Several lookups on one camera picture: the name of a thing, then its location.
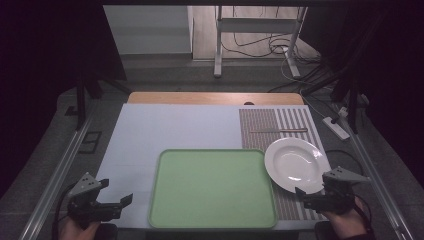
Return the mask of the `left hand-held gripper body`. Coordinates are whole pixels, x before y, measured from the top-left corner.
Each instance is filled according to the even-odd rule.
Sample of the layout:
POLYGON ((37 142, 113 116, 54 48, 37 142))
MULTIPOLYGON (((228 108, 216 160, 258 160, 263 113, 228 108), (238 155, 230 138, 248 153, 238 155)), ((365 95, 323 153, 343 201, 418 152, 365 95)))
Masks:
POLYGON ((108 222, 120 218, 123 208, 120 203, 97 201, 102 189, 100 181, 86 172, 68 193, 68 216, 83 229, 92 222, 108 222))

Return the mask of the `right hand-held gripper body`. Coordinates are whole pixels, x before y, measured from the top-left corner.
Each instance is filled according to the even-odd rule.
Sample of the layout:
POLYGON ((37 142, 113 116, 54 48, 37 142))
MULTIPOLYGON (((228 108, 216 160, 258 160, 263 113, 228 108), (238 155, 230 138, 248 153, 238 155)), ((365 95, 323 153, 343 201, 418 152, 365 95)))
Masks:
POLYGON ((322 180, 330 180, 330 188, 323 193, 306 194, 304 207, 317 213, 333 212, 345 214, 352 210, 355 204, 353 185, 369 182, 370 178, 352 171, 337 167, 322 175, 322 180))

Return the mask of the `white plate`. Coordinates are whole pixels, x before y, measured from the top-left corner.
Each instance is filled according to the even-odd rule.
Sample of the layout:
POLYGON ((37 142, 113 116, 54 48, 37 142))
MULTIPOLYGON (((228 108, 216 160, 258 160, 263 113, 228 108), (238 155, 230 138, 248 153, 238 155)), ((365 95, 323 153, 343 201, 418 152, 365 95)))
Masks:
POLYGON ((264 164, 270 178, 281 188, 314 194, 323 189, 322 175, 331 170, 324 152, 299 138, 274 141, 265 151, 264 164))

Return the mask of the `person's right hand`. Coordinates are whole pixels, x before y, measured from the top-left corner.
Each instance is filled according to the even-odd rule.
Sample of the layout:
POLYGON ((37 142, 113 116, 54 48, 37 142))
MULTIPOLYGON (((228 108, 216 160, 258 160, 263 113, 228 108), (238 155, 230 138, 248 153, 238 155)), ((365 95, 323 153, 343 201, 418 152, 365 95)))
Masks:
POLYGON ((367 229, 366 221, 357 212, 363 211, 361 200, 355 198, 356 207, 342 215, 323 212, 327 221, 315 225, 318 240, 376 240, 373 232, 367 229))

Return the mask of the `person's left hand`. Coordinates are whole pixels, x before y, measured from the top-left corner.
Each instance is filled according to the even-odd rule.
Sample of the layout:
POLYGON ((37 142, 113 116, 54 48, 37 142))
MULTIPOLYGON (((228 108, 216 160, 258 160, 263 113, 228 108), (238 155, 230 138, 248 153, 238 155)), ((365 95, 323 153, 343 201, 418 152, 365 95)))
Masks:
POLYGON ((86 229, 67 217, 59 233, 59 240, 94 240, 99 222, 92 222, 86 229))

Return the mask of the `white power strip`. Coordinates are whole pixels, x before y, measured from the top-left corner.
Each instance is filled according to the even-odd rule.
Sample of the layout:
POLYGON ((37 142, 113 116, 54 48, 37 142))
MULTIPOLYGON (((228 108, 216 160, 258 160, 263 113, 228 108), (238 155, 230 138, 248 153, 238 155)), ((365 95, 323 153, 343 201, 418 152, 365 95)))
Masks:
POLYGON ((326 117, 322 122, 342 141, 350 138, 350 135, 337 123, 336 119, 326 117))

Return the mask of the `wooden chopsticks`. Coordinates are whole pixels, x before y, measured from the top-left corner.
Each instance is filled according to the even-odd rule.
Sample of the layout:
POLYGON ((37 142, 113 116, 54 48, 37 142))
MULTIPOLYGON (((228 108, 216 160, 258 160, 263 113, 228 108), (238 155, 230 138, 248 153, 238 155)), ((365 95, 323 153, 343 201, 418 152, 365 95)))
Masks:
POLYGON ((297 129, 277 129, 277 128, 264 128, 264 129, 255 129, 251 130, 251 133, 303 133, 308 132, 307 128, 297 128, 297 129))

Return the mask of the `striped placemat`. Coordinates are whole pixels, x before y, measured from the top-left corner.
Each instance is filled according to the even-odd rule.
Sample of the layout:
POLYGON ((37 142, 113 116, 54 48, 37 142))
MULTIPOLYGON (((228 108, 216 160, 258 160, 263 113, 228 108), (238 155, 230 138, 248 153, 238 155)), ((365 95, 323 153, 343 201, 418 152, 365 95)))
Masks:
MULTIPOLYGON (((266 151, 270 144, 282 138, 305 140, 325 153, 317 128, 306 106, 274 108, 246 108, 239 111, 242 146, 246 149, 266 151), (307 128, 303 133, 251 133, 264 128, 307 128)), ((318 221, 322 215, 306 209, 295 193, 284 190, 271 179, 277 216, 284 221, 318 221)))

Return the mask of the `black metal stand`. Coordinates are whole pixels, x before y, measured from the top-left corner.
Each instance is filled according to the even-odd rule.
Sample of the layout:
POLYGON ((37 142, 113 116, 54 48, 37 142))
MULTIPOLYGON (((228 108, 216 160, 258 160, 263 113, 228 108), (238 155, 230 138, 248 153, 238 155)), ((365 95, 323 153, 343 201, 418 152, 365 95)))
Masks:
POLYGON ((101 82, 105 82, 115 89, 130 95, 132 90, 121 84, 121 81, 126 80, 127 76, 123 67, 106 70, 96 69, 95 67, 83 68, 76 78, 76 109, 72 111, 77 116, 75 130, 81 130, 86 122, 85 94, 88 94, 91 99, 101 99, 104 94, 101 82))
POLYGON ((353 131, 353 133, 357 134, 358 129, 356 124, 356 114, 358 107, 359 90, 358 81, 354 76, 355 68, 355 63, 347 63, 344 67, 334 72, 331 76, 325 78, 317 84, 313 84, 311 87, 301 90, 300 95, 302 97, 306 97, 311 93, 329 85, 330 83, 338 81, 336 87, 332 90, 332 93, 330 94, 330 98, 335 102, 339 102, 343 100, 345 96, 348 96, 347 122, 348 126, 353 131))

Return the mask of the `pale blue table sheet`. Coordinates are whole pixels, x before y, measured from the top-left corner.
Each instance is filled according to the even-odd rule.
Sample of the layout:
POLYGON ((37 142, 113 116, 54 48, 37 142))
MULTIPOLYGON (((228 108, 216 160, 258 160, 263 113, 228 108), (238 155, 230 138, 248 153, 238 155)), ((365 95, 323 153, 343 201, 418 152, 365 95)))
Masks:
MULTIPOLYGON (((239 111, 305 105, 237 106, 126 104, 122 107, 97 173, 109 186, 100 200, 113 202, 133 195, 116 223, 121 228, 154 229, 149 223, 152 192, 160 154, 169 149, 246 149, 242 146, 239 111)), ((272 230, 309 230, 317 221, 284 221, 272 230)))

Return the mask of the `green tray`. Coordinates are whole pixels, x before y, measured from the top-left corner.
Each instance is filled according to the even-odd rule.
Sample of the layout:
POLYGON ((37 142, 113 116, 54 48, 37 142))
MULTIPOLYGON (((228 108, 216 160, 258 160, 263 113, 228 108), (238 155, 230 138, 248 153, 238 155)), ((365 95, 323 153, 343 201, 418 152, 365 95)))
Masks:
POLYGON ((169 149, 160 154, 149 223, 162 229, 267 229, 277 222, 264 154, 169 149))

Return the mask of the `white panel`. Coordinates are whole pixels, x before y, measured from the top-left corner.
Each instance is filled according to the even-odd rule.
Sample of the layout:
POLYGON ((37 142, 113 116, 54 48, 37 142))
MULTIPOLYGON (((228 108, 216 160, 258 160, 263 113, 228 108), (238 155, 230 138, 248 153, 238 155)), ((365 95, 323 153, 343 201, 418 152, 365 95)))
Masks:
POLYGON ((105 5, 104 11, 121 55, 192 52, 191 6, 105 5))

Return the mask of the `white metal stand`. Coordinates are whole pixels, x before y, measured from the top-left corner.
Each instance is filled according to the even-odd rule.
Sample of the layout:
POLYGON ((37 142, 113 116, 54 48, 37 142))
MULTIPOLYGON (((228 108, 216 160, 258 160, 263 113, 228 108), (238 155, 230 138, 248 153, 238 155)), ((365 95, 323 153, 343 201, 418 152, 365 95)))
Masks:
POLYGON ((216 50, 214 58, 214 77, 222 75, 222 34, 223 33, 267 33, 289 34, 291 36, 289 46, 284 48, 284 55, 292 76, 297 79, 300 72, 294 60, 294 49, 299 37, 306 7, 299 7, 295 19, 269 19, 269 18, 223 18, 222 7, 219 6, 216 17, 216 50))

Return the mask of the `aluminium rail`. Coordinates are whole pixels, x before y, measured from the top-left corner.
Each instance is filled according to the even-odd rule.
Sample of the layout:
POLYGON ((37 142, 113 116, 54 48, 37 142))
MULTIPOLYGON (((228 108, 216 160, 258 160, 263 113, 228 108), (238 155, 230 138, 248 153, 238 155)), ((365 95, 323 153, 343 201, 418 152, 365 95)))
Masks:
POLYGON ((96 108, 91 107, 88 110, 86 119, 82 122, 81 127, 72 133, 69 143, 66 145, 55 170, 51 174, 51 177, 18 240, 37 240, 48 214, 54 205, 54 201, 59 194, 64 179, 74 161, 77 150, 79 149, 92 122, 95 111, 96 108))
POLYGON ((350 135, 350 140, 353 149, 359 159, 362 161, 363 168, 367 175, 371 178, 371 185, 374 189, 375 195, 377 196, 380 205, 384 209, 384 212, 390 222, 397 238, 399 240, 415 240, 408 224, 401 213, 395 199, 389 192, 389 189, 383 182, 382 177, 377 171, 372 158, 367 152, 362 140, 358 134, 350 128, 348 121, 342 118, 340 124, 343 126, 345 131, 350 135))

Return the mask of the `black rectangular floor frame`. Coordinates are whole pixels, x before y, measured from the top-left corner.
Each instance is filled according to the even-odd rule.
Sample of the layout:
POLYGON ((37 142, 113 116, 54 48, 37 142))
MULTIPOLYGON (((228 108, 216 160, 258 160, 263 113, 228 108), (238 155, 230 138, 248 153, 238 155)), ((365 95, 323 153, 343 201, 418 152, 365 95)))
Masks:
POLYGON ((87 132, 81 142, 79 154, 94 154, 102 136, 101 131, 87 132))

